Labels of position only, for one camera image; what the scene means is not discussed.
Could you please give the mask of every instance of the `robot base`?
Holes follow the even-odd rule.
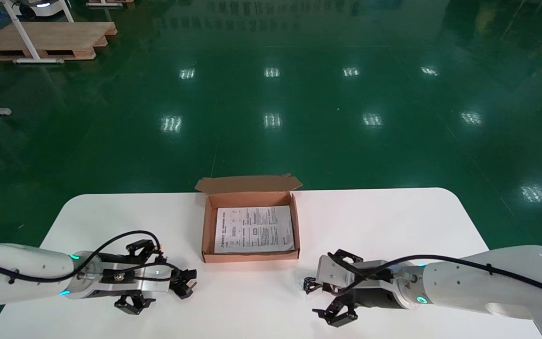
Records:
[[[21,9],[20,5],[13,5],[12,9],[17,16],[25,17],[26,19],[34,19],[35,17],[48,17],[56,15],[63,10],[63,0],[44,0],[39,2],[24,3]]]

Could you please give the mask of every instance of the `black cable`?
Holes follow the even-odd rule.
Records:
[[[341,259],[340,260],[335,260],[334,255],[332,253],[328,253],[328,255],[329,255],[330,259],[332,259],[336,264],[339,264],[340,266],[342,266],[344,268],[346,268],[346,266],[352,266],[351,264],[349,264],[348,262],[345,262],[344,260],[341,260]],[[404,261],[418,260],[418,259],[432,259],[432,260],[442,260],[442,261],[454,262],[456,264],[470,266],[470,267],[477,268],[479,270],[484,270],[484,271],[487,271],[487,272],[490,272],[490,273],[501,274],[501,275],[504,275],[506,277],[510,277],[512,279],[516,279],[516,280],[521,281],[523,283],[527,283],[529,285],[532,285],[534,287],[542,289],[542,282],[536,281],[536,280],[531,279],[529,277],[525,277],[524,275],[519,275],[519,274],[514,273],[514,272],[509,272],[509,271],[506,271],[506,270],[501,270],[500,268],[495,268],[494,266],[490,266],[489,264],[483,265],[483,264],[478,264],[476,262],[471,262],[471,261],[468,261],[468,260],[456,259],[456,258],[452,258],[452,257],[449,257],[449,256],[441,256],[441,255],[410,255],[410,256],[404,256],[402,258],[398,258],[396,260],[389,261],[389,262],[387,262],[387,263],[385,263],[383,265],[380,265],[380,266],[377,266],[377,267],[374,267],[374,268],[370,268],[368,270],[364,270],[365,275],[358,275],[357,278],[355,279],[355,281],[353,281],[353,283],[351,283],[347,287],[339,289],[336,292],[332,291],[331,294],[333,294],[334,296],[341,296],[341,295],[345,294],[346,292],[352,290],[352,288],[357,286],[359,283],[362,283],[363,281],[369,279],[370,277],[374,276],[375,274],[377,274],[379,272],[382,272],[383,270],[389,268],[392,265],[400,264],[401,262],[404,262]]]
[[[151,267],[151,266],[168,266],[173,269],[171,272],[172,274],[170,275],[170,277],[166,277],[166,278],[131,277],[131,279],[145,280],[145,281],[171,281],[171,280],[176,280],[179,277],[179,273],[181,272],[181,270],[179,270],[177,266],[170,264],[169,262],[150,262],[149,264],[142,264],[142,265],[134,266],[131,268],[125,268],[124,270],[114,271],[114,274],[133,272],[140,268],[146,268],[146,267]]]
[[[11,279],[30,281],[32,283],[40,283],[40,282],[41,283],[57,283],[57,282],[60,282],[60,281],[65,281],[66,279],[74,277],[74,275],[81,272],[81,270],[84,269],[85,266],[87,266],[89,264],[89,262],[93,258],[95,258],[95,256],[99,252],[101,252],[106,246],[110,245],[111,243],[113,243],[114,241],[117,241],[120,238],[124,238],[125,236],[129,236],[129,235],[133,235],[133,234],[147,234],[147,235],[151,236],[153,238],[154,242],[156,242],[156,247],[157,247],[157,250],[158,250],[157,253],[159,254],[159,256],[162,255],[162,251],[161,251],[161,247],[160,247],[160,241],[158,240],[158,238],[152,232],[148,232],[146,230],[132,230],[131,232],[119,234],[119,235],[115,236],[114,238],[104,242],[103,245],[101,245],[95,251],[93,251],[93,253],[91,253],[91,255],[88,256],[88,258],[82,264],[77,266],[77,268],[73,272],[71,272],[71,273],[69,273],[67,275],[64,275],[62,277],[55,277],[55,278],[32,277],[30,275],[24,275],[24,274],[21,274],[19,272],[6,270],[5,268],[1,268],[1,267],[0,267],[0,274],[8,275]]]

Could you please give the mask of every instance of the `green epoxy floor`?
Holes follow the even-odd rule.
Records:
[[[13,110],[0,117],[0,242],[39,245],[80,194],[292,173],[305,189],[444,187],[489,247],[542,244],[539,2],[111,9],[119,34],[93,61],[0,64]],[[107,21],[72,4],[76,21]]]

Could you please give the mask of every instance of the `white table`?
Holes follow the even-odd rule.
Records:
[[[434,305],[415,311],[357,309],[342,328],[311,311],[332,297],[306,296],[303,278],[319,256],[344,249],[365,260],[412,254],[463,257],[487,250],[459,200],[439,188],[295,191],[301,225],[301,259],[204,264],[200,239],[205,196],[200,193],[81,195],[66,203],[45,237],[44,249],[74,253],[95,249],[135,229],[157,234],[171,262],[198,269],[191,298],[157,296],[133,316],[112,306],[116,298],[63,297],[7,305],[0,339],[75,338],[296,338],[296,339],[540,339],[529,320],[471,313]],[[124,253],[125,238],[108,253]]]
[[[24,45],[26,45],[26,48],[28,48],[28,51],[30,52],[32,58],[18,58],[14,60],[15,64],[63,64],[64,60],[62,59],[56,59],[56,58],[41,58],[39,54],[37,54],[37,50],[35,49],[35,46],[32,44],[32,41],[30,37],[28,37],[28,34],[26,34],[26,31],[22,27],[21,22],[18,20],[18,17],[14,14],[14,11],[11,8],[11,2],[9,0],[0,0],[0,2],[6,7],[6,12],[9,15],[9,18],[11,19],[12,23],[18,30],[18,33],[22,37],[22,41],[24,41]],[[60,4],[62,4],[62,9],[64,10],[64,14],[66,15],[66,19],[68,22],[75,22],[72,18],[71,11],[68,9],[68,5],[66,4],[66,0],[60,0]]]

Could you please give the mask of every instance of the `white robot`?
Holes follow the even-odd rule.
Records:
[[[148,234],[154,242],[127,245],[129,255],[101,253],[130,234]],[[157,255],[155,260],[146,263],[152,255]],[[119,296],[115,307],[140,314],[155,300],[145,298],[145,291],[173,291],[188,298],[196,271],[179,270],[162,255],[159,241],[147,231],[121,234],[93,252],[72,255],[0,244],[0,304],[54,295],[71,299]],[[417,259],[439,261],[411,264],[410,260]],[[320,258],[317,276],[305,279],[303,287],[307,293],[322,288],[336,296],[327,309],[314,309],[335,327],[357,320],[356,307],[415,309],[434,304],[533,319],[542,333],[542,246],[508,247],[462,259],[413,255],[390,262],[364,262],[338,250]],[[340,313],[344,307],[347,311]]]
[[[441,261],[409,262],[416,259]],[[319,259],[317,276],[305,279],[303,287],[307,293],[322,288],[336,296],[327,309],[313,310],[335,327],[357,320],[356,307],[415,309],[434,304],[533,319],[542,334],[542,246],[537,245],[506,247],[462,259],[413,255],[391,262],[364,262],[338,250]],[[340,313],[344,307],[347,311]]]
[[[107,245],[131,234],[147,234],[156,244],[140,240],[127,245],[128,255],[101,253]],[[157,256],[146,263],[152,255]],[[137,315],[156,300],[145,298],[143,292],[172,291],[181,299],[188,298],[194,279],[196,270],[179,270],[167,262],[158,239],[148,231],[127,232],[95,251],[71,255],[0,244],[0,304],[56,295],[70,299],[117,296],[116,308]]]

